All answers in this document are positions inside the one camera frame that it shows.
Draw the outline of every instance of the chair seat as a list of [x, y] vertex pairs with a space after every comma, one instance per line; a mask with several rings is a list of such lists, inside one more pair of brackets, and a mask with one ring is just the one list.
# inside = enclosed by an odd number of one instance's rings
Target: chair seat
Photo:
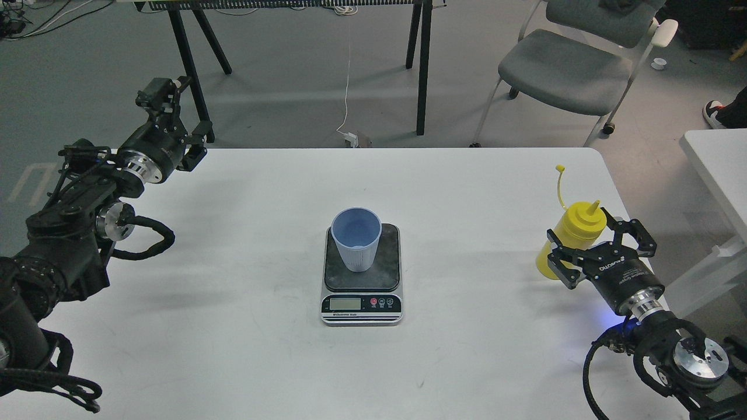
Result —
[[607, 115], [627, 86], [627, 58], [538, 29], [506, 55], [501, 78], [541, 102], [576, 114]]

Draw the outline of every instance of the chair backrest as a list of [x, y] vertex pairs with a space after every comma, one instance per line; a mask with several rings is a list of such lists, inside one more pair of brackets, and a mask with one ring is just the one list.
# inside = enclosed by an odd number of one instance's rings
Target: chair backrest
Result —
[[599, 5], [599, 0], [548, 0], [550, 22], [570, 26], [633, 48], [646, 35], [651, 19], [666, 0], [642, 0], [629, 14]]

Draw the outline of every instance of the gray floor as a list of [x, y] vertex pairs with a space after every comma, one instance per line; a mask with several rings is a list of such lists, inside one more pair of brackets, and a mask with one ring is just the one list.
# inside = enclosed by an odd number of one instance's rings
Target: gray floor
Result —
[[[495, 83], [498, 62], [514, 45], [528, 7], [521, 0], [452, 0], [434, 11], [422, 137], [414, 133], [417, 65], [411, 71], [403, 67], [409, 7], [363, 7], [351, 17], [320, 8], [265, 9], [249, 16], [209, 11], [233, 66], [231, 76], [222, 74], [185, 13], [217, 133], [214, 146], [343, 147], [335, 129], [344, 117], [350, 48], [350, 114], [342, 131], [365, 133], [375, 147], [465, 147]], [[28, 16], [43, 21], [55, 8]], [[584, 38], [544, 21], [541, 12], [538, 16], [530, 30], [541, 26]], [[596, 46], [618, 50], [587, 37]], [[707, 128], [701, 116], [705, 102], [730, 102], [744, 87], [747, 58], [730, 63], [728, 56], [690, 51], [677, 39], [654, 50], [651, 57], [665, 58], [667, 70], [644, 67], [618, 112], [615, 134], [592, 145], [607, 162], [630, 215], [659, 243], [651, 263], [665, 284], [732, 235], [678, 145], [685, 131]], [[33, 199], [37, 185], [48, 184], [38, 170], [13, 194], [28, 165], [58, 164], [56, 152], [80, 137], [120, 145], [146, 119], [134, 105], [137, 90], [152, 77], [182, 73], [167, 15], [136, 13], [131, 4], [115, 4], [49, 35], [3, 42], [0, 254], [12, 255], [25, 245], [23, 220], [39, 208]], [[485, 147], [580, 146], [595, 122], [526, 96], [507, 102], [507, 91], [504, 84], [496, 95], [480, 137]], [[183, 104], [191, 127], [194, 107], [189, 100]], [[718, 339], [727, 333], [747, 336], [746, 296], [745, 288], [738, 288], [691, 318]]]

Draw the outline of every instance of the digital kitchen scale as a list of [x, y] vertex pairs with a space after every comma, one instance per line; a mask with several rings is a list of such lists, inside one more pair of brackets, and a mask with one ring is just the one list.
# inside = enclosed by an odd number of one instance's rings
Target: digital kitchen scale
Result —
[[402, 319], [400, 231], [382, 223], [373, 265], [362, 273], [345, 267], [327, 230], [321, 295], [322, 321], [331, 326], [394, 325]]

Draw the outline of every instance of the yellow bottle cap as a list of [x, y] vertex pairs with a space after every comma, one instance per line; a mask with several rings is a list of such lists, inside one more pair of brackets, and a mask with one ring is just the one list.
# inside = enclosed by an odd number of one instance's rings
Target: yellow bottle cap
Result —
[[579, 239], [594, 240], [607, 227], [607, 217], [599, 208], [599, 200], [593, 203], [574, 203], [563, 215], [563, 226], [568, 233]]

